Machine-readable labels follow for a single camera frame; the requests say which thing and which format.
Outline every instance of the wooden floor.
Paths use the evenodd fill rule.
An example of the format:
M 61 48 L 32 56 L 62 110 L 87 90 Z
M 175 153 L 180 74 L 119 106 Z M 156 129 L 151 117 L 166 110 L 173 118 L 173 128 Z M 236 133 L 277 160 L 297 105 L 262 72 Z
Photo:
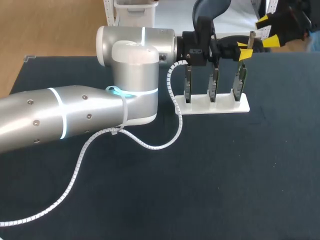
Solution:
M 25 55 L 94 56 L 96 32 L 106 24 L 103 0 L 0 0 L 0 97 Z

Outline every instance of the dark blue mat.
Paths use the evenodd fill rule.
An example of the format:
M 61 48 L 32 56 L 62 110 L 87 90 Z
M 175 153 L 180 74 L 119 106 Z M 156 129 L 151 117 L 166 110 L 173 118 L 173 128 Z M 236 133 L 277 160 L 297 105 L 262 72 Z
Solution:
M 247 61 L 249 113 L 184 116 L 177 142 L 161 151 L 103 135 L 89 147 L 76 183 L 48 215 L 0 229 L 4 240 L 320 239 L 320 54 L 261 53 Z M 237 64 L 221 63 L 220 92 Z M 160 71 L 159 111 L 128 127 L 149 144 L 176 133 L 177 117 Z M 194 73 L 205 93 L 209 68 Z M 172 75 L 182 94 L 184 69 Z M 84 85 L 105 88 L 111 69 L 95 57 L 37 57 L 12 93 Z M 0 155 L 0 221 L 29 217 L 67 187 L 90 135 Z

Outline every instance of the yellow tape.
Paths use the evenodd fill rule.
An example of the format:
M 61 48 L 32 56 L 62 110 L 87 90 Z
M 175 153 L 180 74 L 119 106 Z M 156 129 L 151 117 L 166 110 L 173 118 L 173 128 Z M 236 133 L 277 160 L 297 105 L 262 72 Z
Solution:
M 238 41 L 236 43 L 238 44 L 239 47 L 248 47 L 248 44 L 244 44 Z
M 257 23 L 260 23 L 260 22 L 262 22 L 264 20 L 268 20 L 268 19 L 269 19 L 268 16 L 264 15 L 262 18 L 259 19 L 259 21 L 257 21 Z
M 265 40 L 262 41 L 263 47 L 264 48 L 279 48 L 280 47 L 280 42 L 279 38 L 276 35 L 273 35 L 269 38 L 266 38 Z
M 240 51 L 241 51 L 241 54 L 240 54 L 239 61 L 251 58 L 252 54 L 254 53 L 253 49 L 241 49 L 240 48 Z

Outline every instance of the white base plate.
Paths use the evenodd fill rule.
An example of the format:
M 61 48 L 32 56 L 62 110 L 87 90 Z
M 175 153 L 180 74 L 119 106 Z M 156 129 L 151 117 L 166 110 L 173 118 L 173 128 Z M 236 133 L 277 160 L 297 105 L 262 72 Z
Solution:
M 191 96 L 191 103 L 186 103 L 184 95 L 175 96 L 182 115 L 194 114 L 231 114 L 250 111 L 247 96 L 243 93 L 240 101 L 235 101 L 233 92 L 216 95 L 215 102 L 210 102 L 209 94 Z

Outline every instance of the white spiral cable wrap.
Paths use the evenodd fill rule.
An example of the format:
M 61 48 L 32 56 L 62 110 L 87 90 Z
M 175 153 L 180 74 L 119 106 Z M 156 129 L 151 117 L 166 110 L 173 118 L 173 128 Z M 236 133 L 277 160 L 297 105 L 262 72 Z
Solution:
M 102 134 L 106 134 L 106 133 L 122 133 L 122 134 L 125 134 L 127 135 L 129 138 L 133 139 L 135 142 L 137 142 L 138 144 L 140 144 L 141 146 L 143 146 L 144 148 L 146 149 L 150 149 L 150 150 L 161 150 L 161 149 L 165 149 L 167 148 L 168 146 L 170 146 L 171 144 L 173 144 L 179 137 L 181 131 L 182 131 L 182 126 L 183 126 L 183 121 L 182 121 L 182 114 L 181 114 L 181 111 L 180 111 L 180 108 L 177 104 L 177 101 L 176 101 L 176 98 L 174 96 L 174 93 L 171 89 L 171 73 L 173 72 L 173 70 L 180 66 L 180 65 L 187 65 L 187 61 L 185 60 L 181 60 L 181 61 L 178 61 L 178 62 L 175 62 L 169 69 L 168 73 L 167 73 L 167 76 L 166 76 L 166 86 L 168 88 L 168 92 L 169 92 L 169 95 L 170 95 L 170 98 L 174 104 L 174 107 L 176 109 L 176 112 L 177 112 L 177 115 L 178 115 L 178 118 L 179 118 L 179 126 L 178 126 L 178 130 L 175 134 L 175 136 L 173 137 L 173 139 L 171 139 L 168 143 L 164 144 L 164 145 L 161 145 L 161 146 L 151 146 L 151 145 L 148 145 L 146 143 L 144 143 L 143 141 L 141 141 L 140 139 L 138 139 L 136 136 L 134 136 L 132 133 L 128 132 L 127 130 L 124 130 L 124 129 L 119 129 L 117 127 L 111 127 L 111 128 L 106 128 L 106 129 L 103 129 L 101 131 L 98 131 L 96 132 L 94 135 L 92 135 L 88 141 L 85 142 L 85 144 L 83 145 L 82 149 L 81 149 L 81 152 L 80 152 L 80 155 L 79 155 L 79 158 L 77 160 L 77 163 L 76 163 L 76 166 L 75 166 L 75 169 L 74 169 L 74 172 L 73 172 L 73 175 L 72 175 L 72 178 L 70 180 L 70 183 L 68 185 L 68 187 L 66 188 L 66 190 L 64 191 L 64 193 L 62 194 L 62 196 L 55 202 L 53 203 L 51 206 L 49 206 L 47 209 L 39 212 L 38 214 L 36 215 L 33 215 L 33 216 L 30 216 L 30 217 L 26 217 L 26 218 L 23 218 L 23 219 L 20 219 L 20 220 L 15 220 L 15 221 L 0 221 L 0 227 L 9 227 L 9 226 L 16 226 L 16 225 L 20 225 L 20 224 L 25 224 L 25 223 L 29 223 L 31 221 L 34 221 L 38 218 L 41 218 L 42 216 L 46 215 L 47 213 L 49 213 L 50 211 L 52 211 L 54 208 L 56 208 L 66 197 L 67 195 L 70 193 L 75 181 L 76 181 L 76 178 L 78 176 L 78 172 L 79 172 L 79 169 L 80 169 L 80 166 L 81 166 L 81 163 L 82 163 L 82 160 L 83 160 L 83 157 L 85 155 L 85 152 L 87 150 L 87 148 L 89 147 L 89 145 L 97 138 L 99 137 L 100 135 Z

